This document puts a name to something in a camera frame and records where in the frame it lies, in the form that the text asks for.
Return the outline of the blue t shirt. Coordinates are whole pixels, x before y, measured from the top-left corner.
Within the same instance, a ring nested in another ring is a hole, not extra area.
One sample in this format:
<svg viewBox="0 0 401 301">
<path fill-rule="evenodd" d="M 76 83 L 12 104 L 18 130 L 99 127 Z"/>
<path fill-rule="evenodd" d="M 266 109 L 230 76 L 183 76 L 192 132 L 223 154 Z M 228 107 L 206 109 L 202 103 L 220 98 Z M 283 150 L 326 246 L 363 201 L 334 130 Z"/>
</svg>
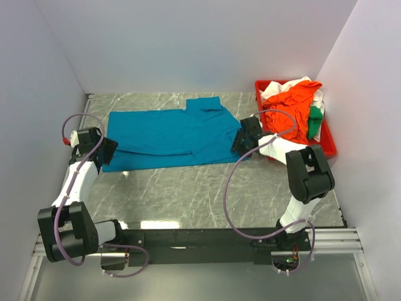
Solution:
<svg viewBox="0 0 401 301">
<path fill-rule="evenodd" d="M 236 162 L 239 128 L 219 97 L 188 99 L 184 109 L 111 112 L 107 137 L 118 147 L 103 172 Z"/>
</svg>

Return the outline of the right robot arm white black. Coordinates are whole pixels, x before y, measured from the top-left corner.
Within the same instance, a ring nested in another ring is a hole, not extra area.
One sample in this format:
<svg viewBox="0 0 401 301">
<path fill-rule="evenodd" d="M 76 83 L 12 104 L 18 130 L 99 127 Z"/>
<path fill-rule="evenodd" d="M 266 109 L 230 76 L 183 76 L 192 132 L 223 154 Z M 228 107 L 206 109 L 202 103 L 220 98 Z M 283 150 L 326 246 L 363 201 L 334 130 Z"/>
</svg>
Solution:
<svg viewBox="0 0 401 301">
<path fill-rule="evenodd" d="M 256 239 L 289 250 L 303 237 L 315 206 L 335 187 L 324 150 L 318 144 L 297 144 L 278 134 L 263 132 L 255 116 L 242 119 L 240 123 L 232 152 L 245 159 L 258 151 L 286 166 L 291 199 L 273 233 Z"/>
</svg>

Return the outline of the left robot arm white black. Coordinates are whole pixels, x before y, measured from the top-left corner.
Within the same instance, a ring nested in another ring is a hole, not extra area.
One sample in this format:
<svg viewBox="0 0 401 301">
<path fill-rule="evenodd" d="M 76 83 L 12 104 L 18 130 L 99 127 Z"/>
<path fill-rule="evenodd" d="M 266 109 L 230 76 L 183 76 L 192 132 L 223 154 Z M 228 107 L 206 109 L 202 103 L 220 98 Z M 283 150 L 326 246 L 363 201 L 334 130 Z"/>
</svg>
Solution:
<svg viewBox="0 0 401 301">
<path fill-rule="evenodd" d="M 57 242 L 70 258 L 96 253 L 102 244 L 112 252 L 125 244 L 116 219 L 94 223 L 86 206 L 90 188 L 103 166 L 109 165 L 118 143 L 102 137 L 98 127 L 74 130 L 68 139 L 72 148 L 68 176 L 51 207 L 38 213 L 38 225 L 46 257 L 65 259 Z"/>
</svg>

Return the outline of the green t shirt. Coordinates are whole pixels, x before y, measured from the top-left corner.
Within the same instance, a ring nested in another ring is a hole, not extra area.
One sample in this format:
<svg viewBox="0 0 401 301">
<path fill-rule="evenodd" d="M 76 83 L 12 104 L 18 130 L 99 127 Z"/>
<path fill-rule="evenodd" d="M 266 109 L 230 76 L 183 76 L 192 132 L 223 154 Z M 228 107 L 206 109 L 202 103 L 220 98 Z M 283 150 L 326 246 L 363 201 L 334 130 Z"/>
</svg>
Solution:
<svg viewBox="0 0 401 301">
<path fill-rule="evenodd" d="M 310 113 L 307 121 L 308 131 L 307 131 L 307 139 L 315 140 L 317 142 L 320 141 L 320 132 L 321 125 L 324 119 L 324 115 L 322 111 L 315 106 L 310 107 Z"/>
</svg>

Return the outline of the red plastic bin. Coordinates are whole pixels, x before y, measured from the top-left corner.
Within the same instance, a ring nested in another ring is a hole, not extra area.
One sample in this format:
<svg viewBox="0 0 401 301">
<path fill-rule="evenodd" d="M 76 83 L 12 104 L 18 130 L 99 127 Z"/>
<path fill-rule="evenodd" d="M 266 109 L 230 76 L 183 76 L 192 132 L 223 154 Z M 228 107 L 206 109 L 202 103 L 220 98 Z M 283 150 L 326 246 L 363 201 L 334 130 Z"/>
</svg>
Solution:
<svg viewBox="0 0 401 301">
<path fill-rule="evenodd" d="M 268 87 L 268 85 L 270 83 L 271 83 L 271 80 L 256 80 L 254 83 L 254 87 L 255 87 L 255 91 L 256 91 L 255 101 L 257 101 L 259 111 L 262 111 L 262 109 L 263 109 L 263 100 L 261 98 L 261 93 Z M 320 145 L 323 149 L 323 152 L 325 153 L 325 156 L 327 156 L 327 158 L 336 156 L 337 150 L 336 150 L 335 142 L 331 136 L 331 132 L 330 132 L 329 126 L 326 122 L 326 119 L 323 119 L 322 124 L 321 124 L 320 140 L 317 141 L 315 139 L 310 139 L 308 141 L 308 143 L 309 143 L 309 145 L 312 145 L 312 144 Z"/>
</svg>

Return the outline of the black base beam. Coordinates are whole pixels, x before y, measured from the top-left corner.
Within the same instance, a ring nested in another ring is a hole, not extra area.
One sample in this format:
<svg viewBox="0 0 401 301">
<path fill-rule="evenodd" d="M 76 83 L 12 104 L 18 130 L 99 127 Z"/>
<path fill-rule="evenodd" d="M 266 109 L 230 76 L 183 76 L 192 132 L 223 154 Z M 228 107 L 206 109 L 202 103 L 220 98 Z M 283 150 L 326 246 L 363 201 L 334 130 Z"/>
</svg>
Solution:
<svg viewBox="0 0 401 301">
<path fill-rule="evenodd" d="M 273 233 L 275 228 L 241 228 L 240 231 L 256 239 L 245 238 L 231 228 L 122 230 L 118 238 L 103 246 L 128 253 L 130 267 L 146 262 L 142 250 L 154 265 L 243 262 L 270 265 L 276 251 L 311 250 L 305 230 L 295 234 L 282 232 L 267 239 L 261 237 Z"/>
</svg>

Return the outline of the aluminium rail frame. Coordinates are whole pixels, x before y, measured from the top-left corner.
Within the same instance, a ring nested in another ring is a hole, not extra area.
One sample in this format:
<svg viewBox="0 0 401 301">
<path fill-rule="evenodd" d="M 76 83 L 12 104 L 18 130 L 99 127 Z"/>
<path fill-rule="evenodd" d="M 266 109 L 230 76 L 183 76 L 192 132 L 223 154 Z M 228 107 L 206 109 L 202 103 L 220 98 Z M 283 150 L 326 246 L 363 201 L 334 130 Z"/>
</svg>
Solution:
<svg viewBox="0 0 401 301">
<path fill-rule="evenodd" d="M 95 221 L 123 230 L 274 228 L 290 193 L 286 168 L 253 157 L 231 164 L 101 174 L 87 201 Z M 317 206 L 310 251 L 276 251 L 272 264 L 195 263 L 139 267 L 101 248 L 82 267 L 50 263 L 36 240 L 20 300 L 375 300 L 356 229 L 333 193 Z"/>
</svg>

